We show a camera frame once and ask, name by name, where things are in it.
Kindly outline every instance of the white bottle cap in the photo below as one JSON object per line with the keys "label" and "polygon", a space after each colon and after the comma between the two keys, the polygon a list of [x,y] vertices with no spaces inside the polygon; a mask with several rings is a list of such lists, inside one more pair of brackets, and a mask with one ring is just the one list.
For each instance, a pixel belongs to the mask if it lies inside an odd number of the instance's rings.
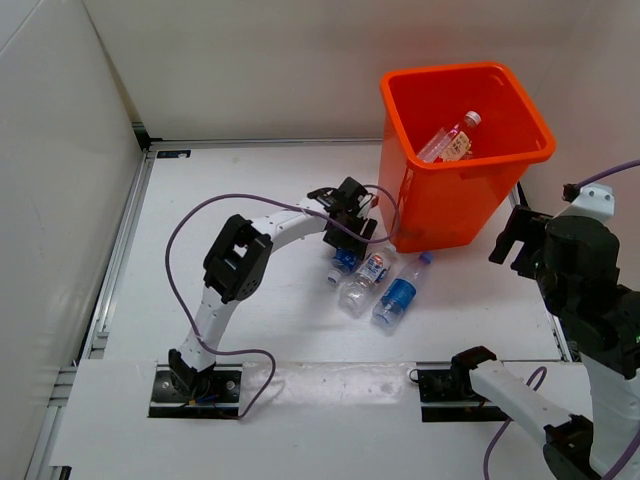
{"label": "white bottle cap", "polygon": [[478,113],[474,112],[473,110],[469,110],[467,113],[465,113],[464,117],[471,120],[473,123],[476,124],[476,126],[480,125],[480,122],[482,121],[482,118],[480,117],[480,115],[478,115]]}
{"label": "white bottle cap", "polygon": [[331,284],[331,285],[338,285],[338,283],[340,283],[340,279],[342,278],[342,274],[336,269],[336,268],[332,268],[331,270],[329,270],[329,273],[327,273],[327,281]]}

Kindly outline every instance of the white table surface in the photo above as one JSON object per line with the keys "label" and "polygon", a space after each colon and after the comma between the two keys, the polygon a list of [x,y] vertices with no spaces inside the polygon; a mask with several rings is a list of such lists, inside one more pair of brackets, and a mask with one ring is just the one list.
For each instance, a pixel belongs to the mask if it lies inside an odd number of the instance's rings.
{"label": "white table surface", "polygon": [[[507,364],[527,378],[538,362]],[[539,390],[591,416],[586,370],[546,364]],[[241,421],[147,418],[155,362],[80,364],[52,455],[71,480],[476,480],[499,427],[422,423],[408,364],[282,364]],[[245,369],[241,402],[265,375]],[[549,480],[542,451],[511,425],[490,462],[492,480]]]}
{"label": "white table surface", "polygon": [[[316,188],[338,186],[348,175],[377,183],[379,157],[377,145],[315,145],[206,148],[193,150],[188,159],[156,159],[105,358],[165,362],[167,351],[184,340],[188,324],[169,290],[163,258],[171,231],[193,206],[230,192],[295,203]],[[273,211],[253,201],[226,200],[185,226],[172,264],[192,309],[201,298],[202,260],[226,219]],[[260,289],[236,310],[220,348],[266,348],[281,361],[398,362],[447,361],[482,344],[508,360],[558,359],[535,283],[487,260],[510,211],[505,202],[471,245],[435,253],[425,290],[391,337],[372,327],[370,309],[352,320],[337,308],[338,293],[325,282],[332,248],[321,235],[294,242],[271,257]],[[377,235],[384,235],[384,227]],[[401,257],[400,263],[413,258]]]}

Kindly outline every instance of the water bottle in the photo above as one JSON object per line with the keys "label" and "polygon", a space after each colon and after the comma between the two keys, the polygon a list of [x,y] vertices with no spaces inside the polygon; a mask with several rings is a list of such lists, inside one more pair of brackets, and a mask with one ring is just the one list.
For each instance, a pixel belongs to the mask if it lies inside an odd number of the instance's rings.
{"label": "water bottle", "polygon": [[338,248],[331,259],[331,270],[327,273],[327,282],[337,286],[343,277],[353,273],[357,264],[358,257],[355,253],[344,248]]}
{"label": "water bottle", "polygon": [[467,112],[451,130],[438,130],[416,156],[426,163],[455,162],[471,158],[474,129],[480,125],[481,120],[480,115],[473,110]]}
{"label": "water bottle", "polygon": [[373,292],[395,261],[395,249],[387,246],[370,253],[356,270],[356,274],[340,290],[338,305],[354,317],[359,317],[373,296]]}
{"label": "water bottle", "polygon": [[427,277],[427,267],[433,262],[431,252],[422,253],[402,269],[373,309],[371,320],[386,329],[394,329]]}

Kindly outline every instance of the orange bucket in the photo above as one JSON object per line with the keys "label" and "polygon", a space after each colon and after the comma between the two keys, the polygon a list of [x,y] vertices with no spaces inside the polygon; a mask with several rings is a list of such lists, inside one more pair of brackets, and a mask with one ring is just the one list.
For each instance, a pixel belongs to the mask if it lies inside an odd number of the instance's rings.
{"label": "orange bucket", "polygon": [[[515,75],[483,62],[387,73],[380,82],[387,110],[378,181],[396,198],[399,252],[470,243],[532,163],[544,162],[555,140]],[[473,110],[473,159],[425,163],[416,153]],[[387,231],[393,207],[381,197]]]}

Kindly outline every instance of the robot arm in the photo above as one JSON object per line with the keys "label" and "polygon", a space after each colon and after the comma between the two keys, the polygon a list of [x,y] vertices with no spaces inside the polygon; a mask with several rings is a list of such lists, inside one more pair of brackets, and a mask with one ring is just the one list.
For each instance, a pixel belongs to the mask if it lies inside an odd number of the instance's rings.
{"label": "robot arm", "polygon": [[[318,201],[308,198],[300,201],[298,205],[302,208],[317,212],[324,213],[325,211],[324,207]],[[313,217],[308,213],[282,210],[273,215],[252,220],[250,224],[260,233],[260,236],[267,236],[270,239],[271,247],[269,253],[272,254],[294,240],[324,231],[327,222],[320,217]],[[235,253],[245,253],[243,250],[246,252],[246,249],[238,248],[235,250]],[[200,302],[194,320],[202,335],[202,340],[213,350],[218,350],[222,335],[229,324],[231,315],[233,315],[236,307],[240,304],[240,300],[235,299],[229,300],[226,303],[223,302],[222,296],[211,284],[211,282],[215,281],[214,276],[215,274],[209,275],[209,280],[205,277],[205,285],[202,289],[202,301]],[[242,287],[241,292],[253,293],[260,281],[261,279],[252,279],[247,285]],[[186,340],[178,348],[178,352],[182,356],[183,361],[197,371],[205,370],[207,367],[216,363],[216,356],[202,349],[193,330],[189,331]]]}
{"label": "robot arm", "polygon": [[194,318],[201,338],[190,330],[183,344],[169,351],[176,390],[187,398],[195,398],[198,391],[206,390],[216,355],[203,349],[200,341],[211,350],[218,350],[231,315],[260,286],[273,252],[324,231],[326,243],[364,258],[364,242],[313,212],[329,215],[349,231],[370,239],[377,222],[367,215],[376,205],[375,200],[377,197],[349,177],[337,189],[309,193],[297,204],[303,212],[282,210],[256,220],[246,220],[240,215],[229,218],[204,260],[202,300]]}
{"label": "robot arm", "polygon": [[[547,310],[578,345],[589,375],[593,423],[561,409],[476,347],[452,359],[454,389],[494,402],[543,448],[561,479],[640,479],[640,453],[627,455],[640,429],[640,293],[618,285],[619,241],[603,225],[613,214],[611,189],[565,189],[571,205],[555,218],[515,207],[489,260],[537,282]],[[626,466],[620,463],[627,460]]]}

